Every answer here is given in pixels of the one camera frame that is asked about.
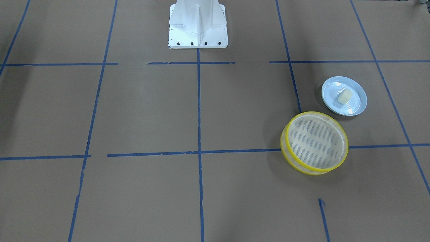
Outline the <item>light blue plate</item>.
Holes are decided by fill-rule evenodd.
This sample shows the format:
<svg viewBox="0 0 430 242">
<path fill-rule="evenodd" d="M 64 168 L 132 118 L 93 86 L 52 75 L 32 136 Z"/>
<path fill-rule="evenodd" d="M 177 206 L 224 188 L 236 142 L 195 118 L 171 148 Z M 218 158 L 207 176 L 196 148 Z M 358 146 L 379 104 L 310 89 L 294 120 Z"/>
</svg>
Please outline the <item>light blue plate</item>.
<svg viewBox="0 0 430 242">
<path fill-rule="evenodd" d="M 347 104 L 342 105 L 337 99 L 344 89 L 351 90 L 353 95 Z M 358 115 L 367 107 L 368 100 L 364 89 L 356 81 L 343 76 L 328 78 L 322 85 L 321 96 L 332 112 L 342 116 Z"/>
</svg>

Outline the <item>yellow bamboo steamer basket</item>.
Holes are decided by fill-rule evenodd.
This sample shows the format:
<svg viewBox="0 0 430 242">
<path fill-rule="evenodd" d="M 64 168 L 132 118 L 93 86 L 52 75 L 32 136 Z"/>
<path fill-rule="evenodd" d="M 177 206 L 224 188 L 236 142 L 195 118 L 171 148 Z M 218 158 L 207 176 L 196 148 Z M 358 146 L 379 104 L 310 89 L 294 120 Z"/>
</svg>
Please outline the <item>yellow bamboo steamer basket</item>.
<svg viewBox="0 0 430 242">
<path fill-rule="evenodd" d="M 284 127 L 281 152 L 286 161 L 306 175 L 328 173 L 345 161 L 349 142 L 341 125 L 321 112 L 302 112 Z"/>
</svg>

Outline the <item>white steamed bun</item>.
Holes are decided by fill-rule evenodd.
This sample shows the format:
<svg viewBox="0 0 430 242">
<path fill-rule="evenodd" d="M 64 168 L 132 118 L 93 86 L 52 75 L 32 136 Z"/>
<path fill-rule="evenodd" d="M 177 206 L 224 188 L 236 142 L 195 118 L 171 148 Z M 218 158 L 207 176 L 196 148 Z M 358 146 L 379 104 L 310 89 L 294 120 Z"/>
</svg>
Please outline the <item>white steamed bun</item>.
<svg viewBox="0 0 430 242">
<path fill-rule="evenodd" d="M 342 105 L 345 105 L 349 102 L 349 100 L 351 99 L 353 93 L 351 90 L 349 89 L 344 89 L 338 96 L 337 101 L 339 103 L 341 103 Z"/>
</svg>

